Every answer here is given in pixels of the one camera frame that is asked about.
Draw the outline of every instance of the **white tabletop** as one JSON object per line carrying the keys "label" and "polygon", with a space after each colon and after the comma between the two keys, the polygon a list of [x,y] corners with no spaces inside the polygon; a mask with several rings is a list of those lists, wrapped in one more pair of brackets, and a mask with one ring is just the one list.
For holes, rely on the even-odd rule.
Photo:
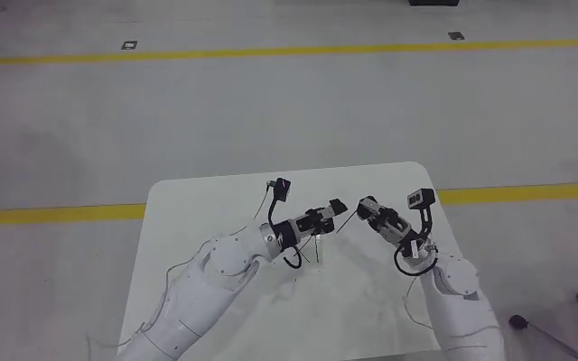
{"label": "white tabletop", "polygon": [[[274,221],[326,207],[339,198],[349,208],[373,195],[395,208],[419,230],[419,212],[406,196],[433,184],[415,162],[306,171],[164,180],[149,193],[122,339],[150,318],[163,292],[165,270],[185,261],[208,238],[244,226],[265,194],[265,183],[283,177],[292,182],[286,203],[278,203]],[[257,223],[266,222],[266,209]],[[459,253],[439,202],[432,206],[433,239]],[[410,277],[393,264],[393,246],[354,217],[343,230],[324,236],[317,264],[314,242],[303,251],[311,261],[292,270],[262,264],[256,277],[220,321],[187,351],[182,360],[349,360],[439,349],[433,333],[415,325],[404,311]],[[429,322],[417,282],[409,308]]]}

